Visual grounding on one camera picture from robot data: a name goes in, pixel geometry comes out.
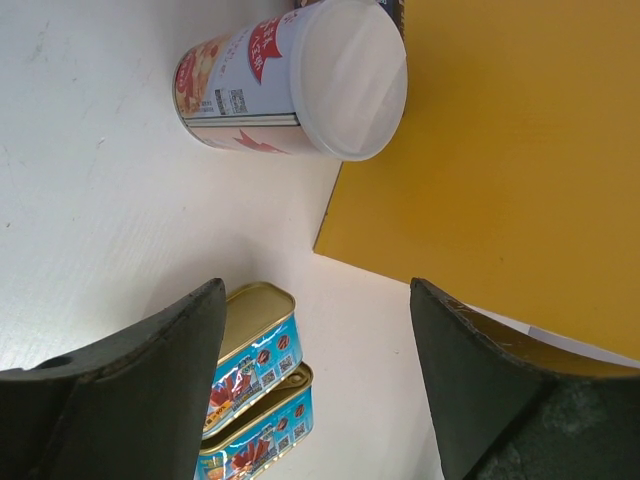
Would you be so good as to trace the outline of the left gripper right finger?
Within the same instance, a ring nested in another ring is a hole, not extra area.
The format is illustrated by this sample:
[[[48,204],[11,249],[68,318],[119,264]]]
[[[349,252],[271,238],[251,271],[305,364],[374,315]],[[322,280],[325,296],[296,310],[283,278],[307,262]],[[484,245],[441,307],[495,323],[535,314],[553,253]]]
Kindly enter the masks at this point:
[[[639,372],[546,344],[420,278],[410,312],[448,479],[635,479]]]

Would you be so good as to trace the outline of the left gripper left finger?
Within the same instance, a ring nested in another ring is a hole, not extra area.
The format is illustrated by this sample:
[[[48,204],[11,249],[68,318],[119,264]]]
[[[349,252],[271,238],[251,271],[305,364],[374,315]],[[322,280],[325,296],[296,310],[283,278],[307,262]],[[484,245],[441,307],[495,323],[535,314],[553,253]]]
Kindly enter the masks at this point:
[[[80,349],[1,374],[5,479],[190,479],[221,350],[210,280]]]

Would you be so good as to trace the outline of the yellow wooden shelf cabinet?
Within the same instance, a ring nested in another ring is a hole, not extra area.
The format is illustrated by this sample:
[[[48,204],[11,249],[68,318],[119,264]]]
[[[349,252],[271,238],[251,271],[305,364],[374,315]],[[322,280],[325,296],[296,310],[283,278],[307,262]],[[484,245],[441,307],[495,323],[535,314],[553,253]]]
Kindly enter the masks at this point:
[[[639,5],[409,1],[409,93],[318,254],[639,355]]]

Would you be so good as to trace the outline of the white porridge can red label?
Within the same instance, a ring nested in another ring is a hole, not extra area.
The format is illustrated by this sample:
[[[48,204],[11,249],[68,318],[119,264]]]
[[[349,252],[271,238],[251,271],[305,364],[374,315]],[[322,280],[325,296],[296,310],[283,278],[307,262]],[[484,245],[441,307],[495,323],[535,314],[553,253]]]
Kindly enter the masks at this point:
[[[341,161],[388,145],[407,90],[404,41],[376,1],[316,1],[220,35],[173,80],[182,124],[210,147]]]

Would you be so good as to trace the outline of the blue luncheon meat tin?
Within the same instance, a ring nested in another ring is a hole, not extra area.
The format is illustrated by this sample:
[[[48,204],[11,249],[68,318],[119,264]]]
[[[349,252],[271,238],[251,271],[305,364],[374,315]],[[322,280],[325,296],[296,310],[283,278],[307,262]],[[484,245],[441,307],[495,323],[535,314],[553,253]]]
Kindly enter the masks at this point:
[[[201,444],[196,479],[253,479],[314,426],[313,371],[302,362],[279,385]]]
[[[301,363],[294,297],[268,282],[227,296],[226,324],[202,432],[213,437]]]

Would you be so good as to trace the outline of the dark blue tin can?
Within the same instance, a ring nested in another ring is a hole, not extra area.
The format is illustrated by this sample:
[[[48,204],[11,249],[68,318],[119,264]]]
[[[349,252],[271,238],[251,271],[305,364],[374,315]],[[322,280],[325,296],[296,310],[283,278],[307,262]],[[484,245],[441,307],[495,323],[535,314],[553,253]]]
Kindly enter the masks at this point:
[[[304,8],[320,0],[293,0],[295,9]],[[397,27],[402,38],[405,37],[404,1],[403,0],[377,0],[376,3],[388,14]]]

